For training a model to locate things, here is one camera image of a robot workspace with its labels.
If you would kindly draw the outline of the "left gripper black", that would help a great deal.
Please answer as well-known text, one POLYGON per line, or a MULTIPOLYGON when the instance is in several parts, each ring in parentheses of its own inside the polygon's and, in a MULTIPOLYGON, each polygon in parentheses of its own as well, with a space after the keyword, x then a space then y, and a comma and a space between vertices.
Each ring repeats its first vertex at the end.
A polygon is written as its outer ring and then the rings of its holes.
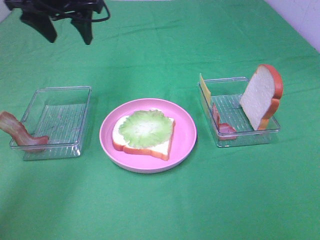
MULTIPOLYGON (((97 13, 104 7, 103 0, 5 0, 4 4, 10 9, 20 8, 28 11, 47 11, 52 13, 78 12, 91 10, 97 13)), ((20 20, 38 31, 50 43, 54 43, 57 32, 47 15, 23 11, 20 20)), ((71 24, 80 33, 84 43, 90 45, 92 35, 92 15, 74 16, 71 24)))

